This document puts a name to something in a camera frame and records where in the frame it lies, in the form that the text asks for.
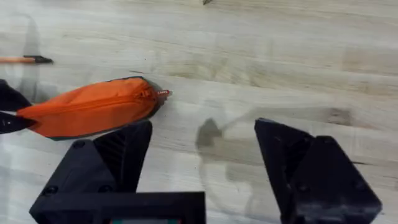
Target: wooden table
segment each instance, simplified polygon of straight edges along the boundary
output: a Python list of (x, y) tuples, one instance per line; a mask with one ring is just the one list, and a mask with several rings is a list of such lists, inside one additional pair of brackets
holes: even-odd
[[(206, 190), (208, 223), (279, 223), (254, 120), (332, 135), (398, 223), (398, 1), (0, 2), (1, 65), (34, 103), (142, 75), (174, 91), (152, 118), (139, 191)], [(0, 136), (0, 223), (28, 210), (72, 141)]]

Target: orange pencil case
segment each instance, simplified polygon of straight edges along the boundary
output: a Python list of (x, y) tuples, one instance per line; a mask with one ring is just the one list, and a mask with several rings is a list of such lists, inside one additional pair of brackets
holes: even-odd
[(74, 138), (118, 128), (148, 117), (159, 107), (156, 91), (142, 77), (95, 83), (17, 111), (36, 123), (29, 129), (49, 138)]

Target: black plastic mount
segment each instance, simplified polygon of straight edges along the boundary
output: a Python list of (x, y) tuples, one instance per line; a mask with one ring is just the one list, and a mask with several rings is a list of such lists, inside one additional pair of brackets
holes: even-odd
[(283, 224), (368, 224), (381, 202), (330, 136), (258, 119), (255, 130)]
[(76, 141), (30, 214), (39, 224), (206, 223), (204, 192), (136, 193), (151, 135), (150, 121), (140, 121), (94, 141)]

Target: zipper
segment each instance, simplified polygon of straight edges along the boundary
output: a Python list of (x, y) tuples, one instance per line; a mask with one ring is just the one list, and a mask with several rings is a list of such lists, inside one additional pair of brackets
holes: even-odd
[[(64, 108), (59, 108), (59, 109), (41, 110), (36, 113), (29, 112), (29, 116), (42, 116), (45, 114), (47, 115), (47, 114), (55, 114), (55, 113), (65, 113), (65, 112), (75, 111), (75, 110), (87, 110), (90, 108), (99, 108), (102, 106), (110, 106), (110, 105), (116, 105), (116, 104), (121, 104), (121, 103), (132, 103), (134, 100), (137, 100), (137, 99), (155, 100), (154, 97), (155, 96), (152, 96), (152, 92), (150, 90), (146, 89), (146, 90), (142, 90), (138, 94), (135, 94), (134, 96), (117, 96), (117, 97), (113, 97), (113, 98), (93, 101), (90, 103), (80, 103), (78, 105), (65, 106)], [(24, 115), (23, 110), (18, 115), (23, 116)]]

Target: wood grain surface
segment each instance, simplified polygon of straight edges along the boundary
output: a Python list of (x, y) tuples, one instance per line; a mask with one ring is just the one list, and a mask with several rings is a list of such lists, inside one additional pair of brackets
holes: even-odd
[[(279, 223), (254, 135), (274, 119), (335, 137), (398, 223), (398, 1), (0, 1), (0, 65), (34, 103), (142, 75), (174, 95), (152, 118), (139, 191), (206, 190), (208, 223)], [(72, 141), (0, 136), (0, 223), (28, 210)]]

